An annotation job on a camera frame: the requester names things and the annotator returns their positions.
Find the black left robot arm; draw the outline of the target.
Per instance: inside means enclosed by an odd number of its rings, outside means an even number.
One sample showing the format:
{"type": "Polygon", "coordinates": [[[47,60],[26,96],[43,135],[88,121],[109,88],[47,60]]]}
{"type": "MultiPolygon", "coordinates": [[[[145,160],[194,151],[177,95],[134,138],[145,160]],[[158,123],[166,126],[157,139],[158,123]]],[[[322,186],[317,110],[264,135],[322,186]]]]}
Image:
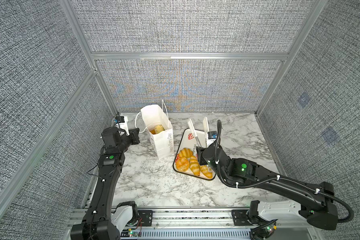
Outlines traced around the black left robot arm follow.
{"type": "Polygon", "coordinates": [[[82,222],[72,227],[72,240],[119,240],[126,225],[137,218],[135,202],[122,203],[114,214],[112,202],[125,162],[125,152],[131,145],[140,143],[139,132],[139,128],[126,131],[109,127],[103,130],[104,145],[98,160],[96,188],[82,222]]]}

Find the steel tongs white tips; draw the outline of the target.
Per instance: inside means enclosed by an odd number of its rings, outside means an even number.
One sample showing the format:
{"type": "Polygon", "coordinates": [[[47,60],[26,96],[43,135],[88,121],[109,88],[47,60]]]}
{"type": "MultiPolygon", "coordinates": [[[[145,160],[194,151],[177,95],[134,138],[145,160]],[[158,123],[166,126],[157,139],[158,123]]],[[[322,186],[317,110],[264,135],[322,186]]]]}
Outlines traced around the steel tongs white tips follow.
{"type": "Polygon", "coordinates": [[[197,130],[191,119],[188,119],[187,123],[194,139],[196,140],[197,146],[207,148],[209,146],[208,133],[210,131],[208,118],[207,117],[203,118],[203,127],[204,127],[203,131],[197,130]]]}

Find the white printed paper bag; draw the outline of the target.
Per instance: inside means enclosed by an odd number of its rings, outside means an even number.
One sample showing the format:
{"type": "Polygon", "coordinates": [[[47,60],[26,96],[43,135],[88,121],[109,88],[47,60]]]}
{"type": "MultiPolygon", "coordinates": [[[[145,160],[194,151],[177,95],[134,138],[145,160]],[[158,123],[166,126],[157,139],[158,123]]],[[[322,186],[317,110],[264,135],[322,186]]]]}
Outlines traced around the white printed paper bag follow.
{"type": "Polygon", "coordinates": [[[148,132],[150,142],[158,159],[167,158],[174,155],[174,132],[173,125],[169,119],[168,109],[165,101],[162,99],[161,105],[148,105],[143,107],[135,116],[135,127],[137,126],[138,117],[144,122],[141,133],[148,132]],[[156,125],[162,125],[165,131],[152,135],[150,130],[156,125]]]}

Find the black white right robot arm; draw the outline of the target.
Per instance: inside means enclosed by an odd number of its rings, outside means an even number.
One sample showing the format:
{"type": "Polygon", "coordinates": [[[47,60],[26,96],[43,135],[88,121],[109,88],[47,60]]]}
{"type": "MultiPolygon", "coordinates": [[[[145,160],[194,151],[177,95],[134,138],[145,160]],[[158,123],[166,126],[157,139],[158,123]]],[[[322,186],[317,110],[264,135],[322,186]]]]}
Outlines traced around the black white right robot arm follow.
{"type": "Polygon", "coordinates": [[[221,183],[235,189],[260,188],[278,194],[301,205],[299,216],[312,226],[334,231],[338,210],[334,204],[334,187],[322,182],[310,184],[280,175],[243,158],[232,159],[221,147],[197,147],[199,163],[213,170],[221,183]]]}

